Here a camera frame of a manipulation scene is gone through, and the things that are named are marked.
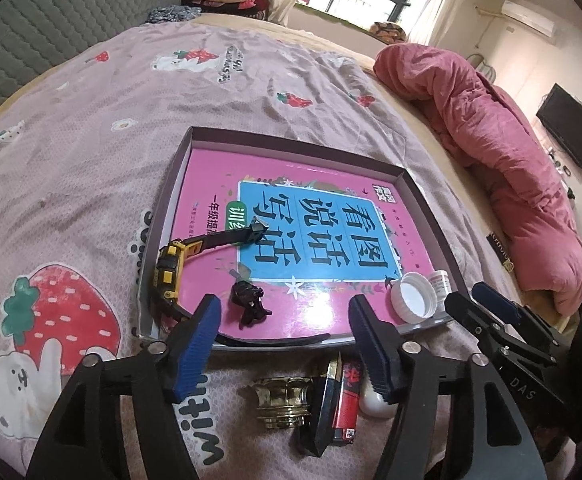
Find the white earbuds charging case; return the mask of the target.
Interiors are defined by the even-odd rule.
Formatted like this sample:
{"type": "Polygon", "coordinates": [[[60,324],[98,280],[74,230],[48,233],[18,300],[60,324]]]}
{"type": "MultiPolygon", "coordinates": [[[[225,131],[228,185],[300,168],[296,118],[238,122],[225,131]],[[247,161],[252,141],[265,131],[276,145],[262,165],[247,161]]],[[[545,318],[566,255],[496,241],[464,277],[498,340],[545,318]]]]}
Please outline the white earbuds charging case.
{"type": "Polygon", "coordinates": [[[361,413],[367,417],[390,419],[395,416],[397,405],[385,402],[381,394],[376,393],[375,389],[373,389],[369,376],[364,374],[364,379],[361,383],[359,409],[361,410],[361,413]]]}

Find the white plastic jar lid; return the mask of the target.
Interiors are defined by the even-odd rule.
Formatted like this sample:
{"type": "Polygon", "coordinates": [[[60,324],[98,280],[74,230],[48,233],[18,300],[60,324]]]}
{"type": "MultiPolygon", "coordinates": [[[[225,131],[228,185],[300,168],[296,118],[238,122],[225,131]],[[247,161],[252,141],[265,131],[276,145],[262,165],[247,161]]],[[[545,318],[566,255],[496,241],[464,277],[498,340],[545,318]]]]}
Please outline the white plastic jar lid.
{"type": "Polygon", "coordinates": [[[433,286],[417,272],[407,272],[392,283],[390,301],[398,318],[408,324],[425,322],[432,318],[437,308],[433,286]]]}

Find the brass threaded fitting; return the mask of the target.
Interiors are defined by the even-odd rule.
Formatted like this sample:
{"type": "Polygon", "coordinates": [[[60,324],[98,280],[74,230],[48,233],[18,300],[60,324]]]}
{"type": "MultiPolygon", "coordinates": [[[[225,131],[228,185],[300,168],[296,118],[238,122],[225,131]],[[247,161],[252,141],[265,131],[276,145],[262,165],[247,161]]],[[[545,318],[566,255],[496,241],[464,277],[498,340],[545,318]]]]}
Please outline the brass threaded fitting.
{"type": "Polygon", "coordinates": [[[252,382],[256,419],[267,430],[305,426],[311,417],[308,393],[313,381],[306,377],[270,377],[252,382]]]}

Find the white pill bottle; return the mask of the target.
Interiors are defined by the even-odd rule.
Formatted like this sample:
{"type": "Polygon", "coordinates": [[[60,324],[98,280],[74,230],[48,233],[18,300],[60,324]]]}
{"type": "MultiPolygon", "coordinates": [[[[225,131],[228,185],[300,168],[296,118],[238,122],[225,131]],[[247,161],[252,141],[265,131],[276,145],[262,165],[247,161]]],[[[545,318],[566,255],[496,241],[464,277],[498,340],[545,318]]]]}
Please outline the white pill bottle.
{"type": "Polygon", "coordinates": [[[445,300],[452,292],[449,275],[445,270],[436,270],[428,276],[436,297],[436,311],[445,311],[445,300]]]}

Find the yellow black wrist watch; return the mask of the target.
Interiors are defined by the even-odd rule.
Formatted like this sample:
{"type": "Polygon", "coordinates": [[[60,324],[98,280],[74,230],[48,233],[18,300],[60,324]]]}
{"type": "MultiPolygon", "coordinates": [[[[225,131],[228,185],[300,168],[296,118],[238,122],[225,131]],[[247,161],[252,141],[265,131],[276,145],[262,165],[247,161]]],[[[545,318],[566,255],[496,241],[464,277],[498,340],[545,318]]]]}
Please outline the yellow black wrist watch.
{"type": "MultiPolygon", "coordinates": [[[[165,338],[175,323],[192,318],[192,314],[180,304],[185,298],[183,278],[188,261],[205,252],[228,246],[249,248],[267,240],[271,234],[273,230],[259,217],[254,217],[247,226],[239,229],[173,238],[162,246],[157,244],[157,233],[151,231],[139,272],[138,336],[144,341],[157,341],[165,338]]],[[[333,333],[320,330],[305,336],[248,339],[230,336],[226,330],[219,330],[214,347],[236,351],[282,351],[288,348],[314,348],[333,337],[333,333]]]]}

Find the red lighter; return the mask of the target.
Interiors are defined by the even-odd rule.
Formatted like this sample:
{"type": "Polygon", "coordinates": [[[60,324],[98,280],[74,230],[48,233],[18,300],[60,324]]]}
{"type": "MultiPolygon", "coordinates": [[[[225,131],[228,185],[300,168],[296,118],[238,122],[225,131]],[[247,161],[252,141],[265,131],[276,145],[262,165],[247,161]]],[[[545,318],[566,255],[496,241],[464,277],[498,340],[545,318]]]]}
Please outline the red lighter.
{"type": "Polygon", "coordinates": [[[344,356],[340,395],[333,419],[332,445],[344,446],[354,443],[362,380],[361,361],[353,356],[344,356]]]}

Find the pink blue children's book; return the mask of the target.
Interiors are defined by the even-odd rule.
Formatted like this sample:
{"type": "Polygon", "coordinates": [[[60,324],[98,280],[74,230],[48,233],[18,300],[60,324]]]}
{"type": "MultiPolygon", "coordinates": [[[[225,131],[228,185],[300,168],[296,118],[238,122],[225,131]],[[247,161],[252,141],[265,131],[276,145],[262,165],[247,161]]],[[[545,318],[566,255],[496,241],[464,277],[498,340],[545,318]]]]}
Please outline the pink blue children's book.
{"type": "Polygon", "coordinates": [[[349,333],[349,298],[367,296],[395,321],[389,282],[434,266],[405,200],[387,177],[373,179],[271,157],[196,148],[175,210],[172,235],[238,229],[259,217],[273,230],[249,248],[228,246],[187,262],[187,311],[205,294],[221,299],[221,330],[248,339],[349,333]],[[241,327],[230,301],[238,281],[262,287],[264,322],[241,327]]]}

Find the grey cardboard box tray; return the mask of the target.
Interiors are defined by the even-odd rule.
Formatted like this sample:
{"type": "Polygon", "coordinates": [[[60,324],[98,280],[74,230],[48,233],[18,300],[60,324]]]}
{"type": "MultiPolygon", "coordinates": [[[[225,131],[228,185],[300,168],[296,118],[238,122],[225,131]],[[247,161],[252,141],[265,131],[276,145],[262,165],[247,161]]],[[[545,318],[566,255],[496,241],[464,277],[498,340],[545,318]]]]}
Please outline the grey cardboard box tray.
{"type": "Polygon", "coordinates": [[[169,287],[191,315],[203,296],[221,300],[221,350],[343,347],[353,340],[349,299],[361,294],[397,323],[392,282],[443,271],[466,290],[425,196],[403,167],[263,134],[192,127],[162,185],[138,289],[138,335],[164,338],[172,323],[152,287],[172,240],[266,226],[254,244],[189,257],[169,287]]]}

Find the crumpled red quilt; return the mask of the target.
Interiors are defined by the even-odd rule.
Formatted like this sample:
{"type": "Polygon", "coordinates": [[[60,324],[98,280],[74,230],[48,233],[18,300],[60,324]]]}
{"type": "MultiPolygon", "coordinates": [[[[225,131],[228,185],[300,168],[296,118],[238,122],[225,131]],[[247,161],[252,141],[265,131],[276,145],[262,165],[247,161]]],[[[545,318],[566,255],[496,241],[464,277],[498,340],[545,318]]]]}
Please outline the crumpled red quilt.
{"type": "Polygon", "coordinates": [[[461,55],[422,44],[381,50],[373,73],[413,104],[474,175],[504,232],[524,292],[551,292],[556,312],[582,303],[582,239],[550,157],[521,108],[461,55]]]}

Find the pink strawberry print bedsheet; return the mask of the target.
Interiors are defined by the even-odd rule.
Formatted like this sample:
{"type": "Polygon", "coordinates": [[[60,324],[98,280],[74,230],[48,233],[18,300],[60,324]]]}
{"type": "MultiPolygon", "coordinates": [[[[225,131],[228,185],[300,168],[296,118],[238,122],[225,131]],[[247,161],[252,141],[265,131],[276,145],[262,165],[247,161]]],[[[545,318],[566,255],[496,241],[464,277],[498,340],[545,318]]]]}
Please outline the pink strawberry print bedsheet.
{"type": "Polygon", "coordinates": [[[402,166],[428,153],[350,58],[255,32],[188,23],[122,32],[26,86],[0,110],[0,366],[18,351],[3,326],[14,285],[61,269],[104,300],[85,323],[48,338],[43,393],[2,399],[0,460],[25,472],[69,346],[92,327],[132,327],[142,219],[192,126],[233,128],[338,148],[402,166]]]}

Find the white air conditioner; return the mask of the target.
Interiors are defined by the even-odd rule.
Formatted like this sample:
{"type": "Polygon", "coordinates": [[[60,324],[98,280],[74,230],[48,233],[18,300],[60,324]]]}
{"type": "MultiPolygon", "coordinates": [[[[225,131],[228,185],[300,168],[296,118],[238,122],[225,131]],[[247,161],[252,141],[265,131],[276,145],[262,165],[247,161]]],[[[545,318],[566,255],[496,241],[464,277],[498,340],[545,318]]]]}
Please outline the white air conditioner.
{"type": "Polygon", "coordinates": [[[556,33],[556,23],[519,3],[504,0],[501,6],[501,14],[521,24],[530,27],[538,34],[551,39],[556,33]]]}

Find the wall mounted black television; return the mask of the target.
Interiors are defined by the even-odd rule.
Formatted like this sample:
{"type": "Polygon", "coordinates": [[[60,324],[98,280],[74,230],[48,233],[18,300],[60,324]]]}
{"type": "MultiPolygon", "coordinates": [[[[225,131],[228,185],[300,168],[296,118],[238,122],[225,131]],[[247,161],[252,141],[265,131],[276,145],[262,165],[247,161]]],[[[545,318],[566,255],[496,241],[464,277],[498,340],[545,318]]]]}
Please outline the wall mounted black television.
{"type": "Polygon", "coordinates": [[[536,112],[541,125],[582,170],[582,103],[554,84],[536,112]]]}

